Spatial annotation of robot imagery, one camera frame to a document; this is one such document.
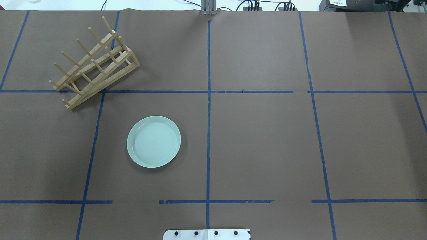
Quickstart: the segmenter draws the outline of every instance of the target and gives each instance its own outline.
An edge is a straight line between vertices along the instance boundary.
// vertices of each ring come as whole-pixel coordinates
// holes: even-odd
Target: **black device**
[[[402,12],[411,0],[344,0],[347,6],[342,6],[342,1],[322,0],[319,5],[321,12]]]

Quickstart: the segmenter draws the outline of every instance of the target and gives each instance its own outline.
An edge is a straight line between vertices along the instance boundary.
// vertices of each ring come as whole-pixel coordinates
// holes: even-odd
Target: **gray metal bracket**
[[[216,0],[202,0],[202,15],[216,15]]]

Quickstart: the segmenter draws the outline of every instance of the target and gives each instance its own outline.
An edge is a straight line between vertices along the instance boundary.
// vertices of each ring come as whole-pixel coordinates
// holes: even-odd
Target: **white metal plate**
[[[163,240],[250,240],[248,229],[167,230]]]

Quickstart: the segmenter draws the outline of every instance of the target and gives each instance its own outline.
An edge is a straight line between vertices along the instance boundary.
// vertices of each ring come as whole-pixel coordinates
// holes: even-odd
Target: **sticker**
[[[329,0],[329,3],[337,6],[347,6],[347,0]]]

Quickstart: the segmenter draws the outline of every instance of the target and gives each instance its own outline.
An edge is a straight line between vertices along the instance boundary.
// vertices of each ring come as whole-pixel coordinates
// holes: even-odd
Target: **round plate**
[[[169,118],[151,116],[132,127],[127,147],[132,160],[143,167],[161,167],[170,162],[181,146],[181,133]]]

